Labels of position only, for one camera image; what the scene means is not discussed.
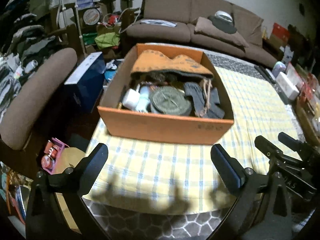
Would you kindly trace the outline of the white rectangular box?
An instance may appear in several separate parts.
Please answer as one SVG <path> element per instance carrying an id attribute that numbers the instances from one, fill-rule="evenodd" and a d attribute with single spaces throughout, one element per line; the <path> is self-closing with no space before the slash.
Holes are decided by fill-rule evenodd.
<path id="1" fill-rule="evenodd" d="M 276 77 L 276 83 L 282 89 L 289 100 L 295 100 L 299 95 L 297 87 L 289 80 L 284 72 L 280 72 Z"/>

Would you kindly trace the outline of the purple round container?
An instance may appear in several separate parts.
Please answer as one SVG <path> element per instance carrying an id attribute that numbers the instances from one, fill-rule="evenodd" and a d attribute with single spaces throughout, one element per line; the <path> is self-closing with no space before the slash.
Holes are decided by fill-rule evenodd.
<path id="1" fill-rule="evenodd" d="M 286 70 L 286 65 L 284 63 L 282 63 L 281 61 L 276 62 L 276 64 L 274 65 L 273 69 L 272 69 L 272 75 L 274 76 L 274 78 L 276 78 L 280 72 L 285 72 Z"/>

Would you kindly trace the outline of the black remote control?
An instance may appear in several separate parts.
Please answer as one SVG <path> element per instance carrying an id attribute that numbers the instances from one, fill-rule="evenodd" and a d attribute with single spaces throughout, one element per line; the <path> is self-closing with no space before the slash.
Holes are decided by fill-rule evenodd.
<path id="1" fill-rule="evenodd" d="M 271 83 L 273 85 L 276 83 L 263 67 L 255 65 L 254 68 L 260 73 L 260 75 L 266 81 L 268 81 L 269 83 Z"/>

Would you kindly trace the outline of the yellow plaid cloth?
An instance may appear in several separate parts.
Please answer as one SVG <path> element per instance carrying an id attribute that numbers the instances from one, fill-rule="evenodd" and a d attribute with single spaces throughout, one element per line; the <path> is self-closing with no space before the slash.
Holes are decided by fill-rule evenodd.
<path id="1" fill-rule="evenodd" d="M 296 158 L 278 141 L 284 132 L 302 135 L 290 106 L 285 105 L 267 81 L 218 68 L 234 112 L 234 125 L 219 140 L 228 154 L 243 167 L 259 174 L 268 171 L 268 159 L 255 148 L 262 135 L 284 154 Z M 98 143 L 108 146 L 108 160 L 87 200 L 112 207 L 173 215 L 202 213 L 229 206 L 233 197 L 224 192 L 210 158 L 208 145 L 161 144 L 110 135 L 99 121 L 88 149 Z"/>

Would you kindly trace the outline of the grey knit glove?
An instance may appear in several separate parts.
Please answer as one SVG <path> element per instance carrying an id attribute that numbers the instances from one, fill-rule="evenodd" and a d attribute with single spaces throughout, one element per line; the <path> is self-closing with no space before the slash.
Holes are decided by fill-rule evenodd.
<path id="1" fill-rule="evenodd" d="M 220 108 L 220 98 L 217 88 L 210 91 L 209 107 L 207 96 L 198 83 L 186 82 L 184 84 L 185 96 L 192 99 L 195 115 L 201 118 L 223 119 L 225 111 Z"/>

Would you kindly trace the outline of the dark blue cardboard box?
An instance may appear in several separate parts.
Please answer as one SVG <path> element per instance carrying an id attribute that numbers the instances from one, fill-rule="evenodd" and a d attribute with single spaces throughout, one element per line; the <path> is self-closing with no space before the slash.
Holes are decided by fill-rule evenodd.
<path id="1" fill-rule="evenodd" d="M 90 53 L 65 81 L 64 85 L 81 108 L 92 111 L 103 89 L 105 70 L 102 52 Z"/>

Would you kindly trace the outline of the white small bottle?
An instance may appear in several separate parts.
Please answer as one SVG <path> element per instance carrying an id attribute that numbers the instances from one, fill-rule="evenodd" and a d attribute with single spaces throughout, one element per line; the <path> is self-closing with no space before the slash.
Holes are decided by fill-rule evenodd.
<path id="1" fill-rule="evenodd" d="M 135 110 L 140 100 L 140 93 L 134 89 L 128 89 L 122 99 L 122 104 L 129 110 Z"/>

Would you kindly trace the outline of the black round pad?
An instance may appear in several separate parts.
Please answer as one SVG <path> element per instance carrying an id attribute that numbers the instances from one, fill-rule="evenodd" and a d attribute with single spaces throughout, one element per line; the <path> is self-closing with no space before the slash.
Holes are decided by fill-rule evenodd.
<path id="1" fill-rule="evenodd" d="M 218 18 L 214 15 L 208 16 L 208 20 L 212 22 L 212 25 L 215 26 L 217 29 L 223 31 L 227 34 L 234 34 L 237 32 L 236 27 L 233 25 L 232 22 L 228 22 L 226 20 L 223 20 L 221 18 Z"/>

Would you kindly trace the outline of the orange cardboard box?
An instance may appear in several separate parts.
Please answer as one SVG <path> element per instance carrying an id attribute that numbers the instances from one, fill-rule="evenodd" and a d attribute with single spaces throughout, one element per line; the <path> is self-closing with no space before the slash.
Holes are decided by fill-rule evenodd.
<path id="1" fill-rule="evenodd" d="M 175 144 L 216 143 L 233 125 L 225 86 L 200 50 L 139 43 L 98 106 L 109 133 Z"/>

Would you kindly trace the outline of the white round device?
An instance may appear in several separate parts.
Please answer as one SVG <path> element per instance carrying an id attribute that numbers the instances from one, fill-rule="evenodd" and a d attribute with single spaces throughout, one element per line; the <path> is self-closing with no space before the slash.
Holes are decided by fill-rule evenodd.
<path id="1" fill-rule="evenodd" d="M 225 11 L 222 11 L 222 10 L 218 10 L 218 11 L 215 13 L 214 16 L 215 16 L 216 18 L 219 18 L 219 19 L 224 20 L 224 21 L 226 21 L 226 22 L 230 22 L 230 23 L 233 22 L 232 16 L 231 16 L 229 13 L 227 13 L 227 12 L 225 12 Z"/>

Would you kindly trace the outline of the brown sofa cushion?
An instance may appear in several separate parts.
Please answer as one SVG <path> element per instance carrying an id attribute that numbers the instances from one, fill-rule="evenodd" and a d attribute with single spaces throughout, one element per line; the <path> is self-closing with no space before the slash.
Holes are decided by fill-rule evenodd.
<path id="1" fill-rule="evenodd" d="M 212 22 L 209 19 L 206 19 L 204 17 L 199 17 L 197 19 L 195 25 L 195 33 L 212 37 L 238 47 L 249 47 L 249 44 L 240 33 L 238 33 L 237 31 L 232 34 L 226 33 L 223 30 L 218 29 L 216 26 L 212 24 Z"/>

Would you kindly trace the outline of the brown sofa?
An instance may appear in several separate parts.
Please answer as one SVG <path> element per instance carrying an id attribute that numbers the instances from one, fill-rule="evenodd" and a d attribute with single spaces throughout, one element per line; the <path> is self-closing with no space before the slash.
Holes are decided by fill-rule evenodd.
<path id="1" fill-rule="evenodd" d="M 229 13 L 237 32 L 249 44 L 248 48 L 238 47 L 212 37 L 195 33 L 199 17 L 208 19 L 218 10 Z M 136 41 L 166 42 L 193 45 L 235 56 L 265 67 L 272 68 L 276 58 L 263 49 L 262 23 L 258 15 L 225 0 L 143 0 L 142 19 L 129 29 L 127 36 Z M 141 20 L 165 20 L 176 23 L 176 27 L 140 24 Z"/>

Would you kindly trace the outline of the green cloth bag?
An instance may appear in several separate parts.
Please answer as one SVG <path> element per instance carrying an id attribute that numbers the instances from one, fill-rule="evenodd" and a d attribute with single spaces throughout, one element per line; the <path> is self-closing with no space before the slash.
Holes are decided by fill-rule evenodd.
<path id="1" fill-rule="evenodd" d="M 115 32 L 104 33 L 104 34 L 97 36 L 94 40 L 95 40 L 97 47 L 100 50 L 103 50 L 106 48 L 113 48 L 113 47 L 119 46 L 120 35 Z"/>

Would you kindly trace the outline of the white papers on sofa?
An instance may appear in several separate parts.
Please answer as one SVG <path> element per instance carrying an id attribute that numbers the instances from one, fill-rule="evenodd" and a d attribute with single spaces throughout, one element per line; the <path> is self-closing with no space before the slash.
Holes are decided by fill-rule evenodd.
<path id="1" fill-rule="evenodd" d="M 158 25 L 164 27 L 174 28 L 176 27 L 176 23 L 165 21 L 165 20 L 152 20 L 152 19 L 144 19 L 140 21 L 140 24 L 149 24 L 149 25 Z"/>

